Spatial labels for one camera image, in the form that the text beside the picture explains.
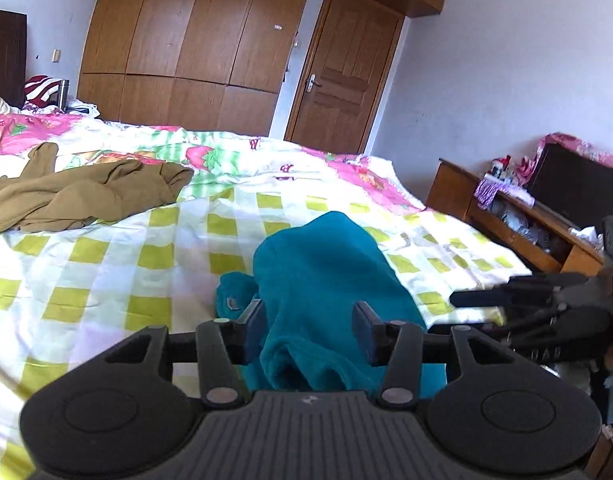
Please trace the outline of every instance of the brown cloth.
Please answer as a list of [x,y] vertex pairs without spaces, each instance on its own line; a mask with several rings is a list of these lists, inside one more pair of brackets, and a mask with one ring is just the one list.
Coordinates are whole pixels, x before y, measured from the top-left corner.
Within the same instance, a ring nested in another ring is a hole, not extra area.
[[100,219],[114,222],[174,203],[193,176],[173,162],[120,160],[55,173],[58,146],[44,142],[29,153],[18,178],[0,178],[0,232],[64,231]]

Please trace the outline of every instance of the door handle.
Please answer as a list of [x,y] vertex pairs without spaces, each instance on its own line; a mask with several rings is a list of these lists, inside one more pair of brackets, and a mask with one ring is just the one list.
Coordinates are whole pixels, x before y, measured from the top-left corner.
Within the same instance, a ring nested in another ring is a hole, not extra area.
[[315,74],[311,74],[311,77],[309,77],[309,82],[306,83],[306,93],[311,93],[314,86],[320,88],[322,85],[315,80]]

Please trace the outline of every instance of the purple cloth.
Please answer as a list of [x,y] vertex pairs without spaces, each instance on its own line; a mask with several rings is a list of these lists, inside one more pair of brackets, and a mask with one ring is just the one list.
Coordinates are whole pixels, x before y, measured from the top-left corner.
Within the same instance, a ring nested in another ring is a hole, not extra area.
[[520,202],[524,202],[529,207],[533,207],[536,202],[526,189],[515,184],[507,184],[494,176],[485,175],[474,192],[474,196],[477,198],[477,205],[480,209],[488,209],[498,191],[502,191],[504,194],[520,200]]

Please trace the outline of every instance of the drawer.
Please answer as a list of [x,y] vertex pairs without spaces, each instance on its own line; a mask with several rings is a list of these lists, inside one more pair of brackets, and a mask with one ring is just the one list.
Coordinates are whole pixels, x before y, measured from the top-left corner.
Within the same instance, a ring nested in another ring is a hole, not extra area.
[[562,265],[559,261],[544,252],[537,245],[532,244],[522,235],[516,234],[510,246],[515,253],[523,256],[542,272],[560,272],[562,270]]
[[512,231],[499,218],[490,212],[480,209],[477,200],[472,200],[467,210],[467,222],[482,226],[485,234],[490,233],[507,244],[516,254],[530,261],[542,272],[560,272],[562,265],[550,254],[537,245],[532,244],[522,235]]
[[502,220],[493,216],[490,212],[480,209],[477,206],[477,200],[472,200],[467,210],[466,222],[472,224],[471,221],[497,236],[505,244],[511,245],[515,238],[520,236],[509,229]]

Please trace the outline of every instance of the door frame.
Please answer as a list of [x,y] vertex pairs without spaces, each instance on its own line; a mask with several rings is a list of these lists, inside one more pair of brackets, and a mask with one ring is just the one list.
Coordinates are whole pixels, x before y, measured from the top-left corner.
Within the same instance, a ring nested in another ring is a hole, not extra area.
[[[307,89],[307,79],[311,75],[311,69],[313,66],[313,62],[315,59],[315,51],[320,43],[320,38],[322,36],[322,31],[325,28],[325,21],[327,20],[329,9],[331,7],[331,2],[333,0],[323,0],[322,7],[320,8],[320,13],[317,17],[317,22],[315,22],[315,28],[313,31],[313,36],[311,37],[311,43],[309,43],[309,49],[306,51],[306,58],[304,60],[304,66],[302,67],[302,72],[300,74],[300,79],[298,81],[298,89],[296,91],[295,97],[293,97],[293,104],[291,106],[291,113],[288,116],[288,123],[286,125],[286,130],[284,132],[284,140],[289,140],[293,138],[293,133],[295,131],[296,123],[298,123],[298,113],[300,110],[300,106],[302,105],[302,99],[304,98],[304,92]],[[367,146],[367,141],[369,140],[369,134],[371,132],[371,128],[373,127],[373,121],[376,118],[376,112],[378,111],[378,106],[380,104],[380,100],[382,99],[382,92],[384,91],[385,84],[387,83],[387,77],[389,76],[389,71],[391,70],[391,63],[393,62],[393,57],[395,56],[395,47],[397,46],[398,40],[400,39],[400,34],[402,32],[402,25],[405,22],[405,16],[396,12],[393,9],[389,9],[384,5],[376,2],[375,0],[366,0],[376,7],[380,7],[380,9],[385,10],[397,16],[398,21],[397,25],[395,25],[395,31],[393,33],[393,38],[391,38],[391,46],[389,47],[389,54],[387,55],[387,61],[385,62],[384,70],[382,71],[382,75],[380,76],[380,82],[378,84],[378,91],[376,92],[376,97],[371,105],[371,113],[369,114],[369,119],[367,120],[367,124],[364,127],[364,131],[362,133],[362,140],[360,141],[360,147],[358,153],[362,153]]]

